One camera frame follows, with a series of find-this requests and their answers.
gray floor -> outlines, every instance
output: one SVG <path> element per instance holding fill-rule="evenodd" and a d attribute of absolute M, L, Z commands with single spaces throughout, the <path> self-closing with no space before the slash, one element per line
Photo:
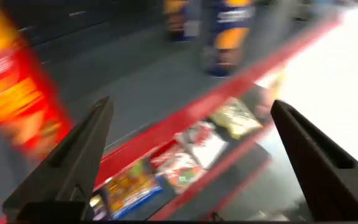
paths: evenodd
<path fill-rule="evenodd" d="M 296 203 L 303 198 L 275 127 L 259 141 L 259 144 L 272 155 L 272 161 L 256 181 L 250 183 L 218 212 L 225 220 L 246 220 L 258 214 L 259 211 L 286 210 L 295 207 Z"/>

dark shelf surface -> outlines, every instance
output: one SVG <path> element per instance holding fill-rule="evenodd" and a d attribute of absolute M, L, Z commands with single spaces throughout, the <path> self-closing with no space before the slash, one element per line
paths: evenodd
<path fill-rule="evenodd" d="M 238 70 L 263 60 L 305 29 L 334 13 L 334 9 L 330 9 L 324 16 L 297 22 L 291 18 L 292 7 L 292 1 L 257 7 L 255 22 L 244 44 L 244 63 Z M 204 24 L 207 24 L 208 13 L 208 9 L 203 11 Z M 108 42 L 114 29 L 108 29 L 108 24 L 101 26 L 106 26 L 101 28 L 103 31 L 91 27 L 89 30 L 95 30 L 84 34 L 92 34 L 94 39 L 75 37 L 80 45 L 100 42 L 97 47 L 75 56 L 58 59 L 50 56 L 51 60 L 46 58 L 44 66 L 56 81 L 60 96 L 76 121 L 95 101 L 102 96 L 111 96 L 116 110 L 106 141 L 109 146 L 106 153 L 139 134 L 142 128 L 165 119 L 226 80 L 209 76 L 199 65 L 205 30 L 193 42 L 173 44 L 165 40 L 163 25 L 145 26 Z M 73 40 L 63 38 L 56 41 L 60 41 L 60 51 L 67 52 L 64 43 Z"/>

blue package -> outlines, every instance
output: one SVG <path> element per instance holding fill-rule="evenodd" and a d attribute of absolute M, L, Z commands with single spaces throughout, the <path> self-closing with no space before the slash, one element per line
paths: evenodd
<path fill-rule="evenodd" d="M 211 0 L 212 21 L 204 67 L 213 76 L 225 77 L 242 60 L 242 43 L 254 16 L 252 0 Z"/>
<path fill-rule="evenodd" d="M 144 170 L 142 162 L 111 179 L 106 188 L 112 220 L 123 218 L 162 191 L 154 176 Z"/>

snack package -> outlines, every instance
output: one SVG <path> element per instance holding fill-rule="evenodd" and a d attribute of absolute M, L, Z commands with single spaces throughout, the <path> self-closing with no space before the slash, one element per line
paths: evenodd
<path fill-rule="evenodd" d="M 100 195 L 97 194 L 93 196 L 89 204 L 94 211 L 93 220 L 102 220 L 107 217 L 108 211 L 106 208 L 106 204 Z"/>
<path fill-rule="evenodd" d="M 112 219 L 118 220 L 162 191 L 140 161 L 106 184 Z"/>
<path fill-rule="evenodd" d="M 200 0 L 164 0 L 163 14 L 167 20 L 170 40 L 187 41 L 198 35 L 201 16 Z"/>
<path fill-rule="evenodd" d="M 254 16 L 253 0 L 210 0 L 212 22 L 204 48 L 204 68 L 225 77 L 242 61 L 242 45 Z"/>
<path fill-rule="evenodd" d="M 0 11 L 0 130 L 16 148 L 43 159 L 72 126 L 25 42 Z"/>
<path fill-rule="evenodd" d="M 199 121 L 190 129 L 175 136 L 204 169 L 210 168 L 227 145 L 227 142 L 213 130 L 212 123 Z"/>
<path fill-rule="evenodd" d="M 156 167 L 157 175 L 164 176 L 175 192 L 181 194 L 197 181 L 205 170 L 176 141 L 169 145 L 170 147 L 163 147 L 162 151 L 152 155 L 150 161 Z"/>
<path fill-rule="evenodd" d="M 230 98 L 210 118 L 217 125 L 227 128 L 234 139 L 239 139 L 249 131 L 262 126 L 248 108 L 236 98 Z"/>

candy bar wrapper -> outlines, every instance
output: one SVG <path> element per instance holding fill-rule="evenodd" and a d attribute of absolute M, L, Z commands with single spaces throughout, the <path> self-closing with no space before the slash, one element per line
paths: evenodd
<path fill-rule="evenodd" d="M 214 125 L 205 121 L 197 122 L 175 138 L 204 169 L 211 167 L 227 145 L 227 142 L 214 132 Z"/>
<path fill-rule="evenodd" d="M 156 168 L 156 175 L 164 176 L 177 194 L 183 193 L 205 173 L 176 141 L 157 150 L 150 162 Z"/>
<path fill-rule="evenodd" d="M 234 139 L 239 139 L 241 136 L 262 126 L 248 108 L 236 98 L 230 98 L 210 118 L 217 125 L 227 128 Z"/>
<path fill-rule="evenodd" d="M 89 204 L 91 205 L 94 212 L 93 220 L 103 220 L 107 217 L 108 210 L 106 208 L 106 203 L 103 201 L 100 195 L 97 194 L 93 196 Z"/>
<path fill-rule="evenodd" d="M 0 130 L 16 148 L 44 158 L 71 127 L 52 83 L 0 12 Z"/>
<path fill-rule="evenodd" d="M 162 191 L 140 161 L 106 184 L 112 220 L 118 220 Z"/>

